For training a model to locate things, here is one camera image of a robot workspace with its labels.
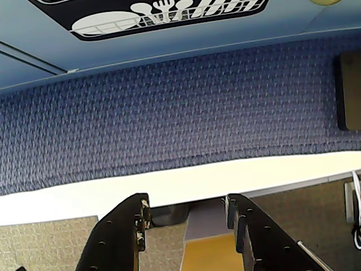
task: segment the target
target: black metal bracket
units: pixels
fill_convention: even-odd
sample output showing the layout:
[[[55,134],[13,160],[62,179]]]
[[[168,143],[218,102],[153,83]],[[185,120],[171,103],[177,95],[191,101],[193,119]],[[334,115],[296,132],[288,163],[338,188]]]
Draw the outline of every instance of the black metal bracket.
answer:
[[[245,271],[331,270],[247,197],[229,194],[225,205],[227,227],[234,229]]]
[[[93,228],[76,271],[138,271],[151,221],[148,194],[134,194]]]

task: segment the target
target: yellow object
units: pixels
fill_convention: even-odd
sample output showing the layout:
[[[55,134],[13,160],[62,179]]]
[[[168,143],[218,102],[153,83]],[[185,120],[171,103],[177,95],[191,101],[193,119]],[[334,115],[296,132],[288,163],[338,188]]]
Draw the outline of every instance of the yellow object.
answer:
[[[339,1],[341,0],[310,0],[310,1],[321,6],[330,6],[339,3]]]
[[[233,234],[188,241],[182,271],[243,271],[242,254],[236,252]]]

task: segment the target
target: white cable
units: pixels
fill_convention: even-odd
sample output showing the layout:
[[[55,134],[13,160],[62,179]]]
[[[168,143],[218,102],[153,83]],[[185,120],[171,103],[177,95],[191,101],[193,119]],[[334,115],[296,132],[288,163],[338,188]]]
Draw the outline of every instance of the white cable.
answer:
[[[356,192],[356,198],[357,198],[357,203],[358,203],[358,220],[356,221],[357,223],[357,227],[355,229],[354,232],[354,244],[355,247],[358,250],[361,250],[361,232],[360,232],[360,227],[361,227],[361,187],[360,187],[360,180],[359,177],[356,174],[356,171],[352,171],[352,177],[354,180],[354,186],[355,186],[355,192]]]

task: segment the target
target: sticker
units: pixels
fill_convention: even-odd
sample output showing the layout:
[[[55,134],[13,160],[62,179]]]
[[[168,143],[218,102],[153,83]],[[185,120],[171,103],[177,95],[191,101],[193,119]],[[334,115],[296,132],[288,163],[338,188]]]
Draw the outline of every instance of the sticker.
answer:
[[[268,0],[28,0],[83,41],[249,16]]]

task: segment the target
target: blue fabric panel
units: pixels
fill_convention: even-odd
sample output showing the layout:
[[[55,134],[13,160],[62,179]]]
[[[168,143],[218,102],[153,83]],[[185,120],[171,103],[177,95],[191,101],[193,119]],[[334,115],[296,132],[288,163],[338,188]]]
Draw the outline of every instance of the blue fabric panel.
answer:
[[[361,36],[292,42],[4,95],[0,194],[238,158],[360,150],[361,134],[337,127],[332,68],[337,54],[359,48]]]

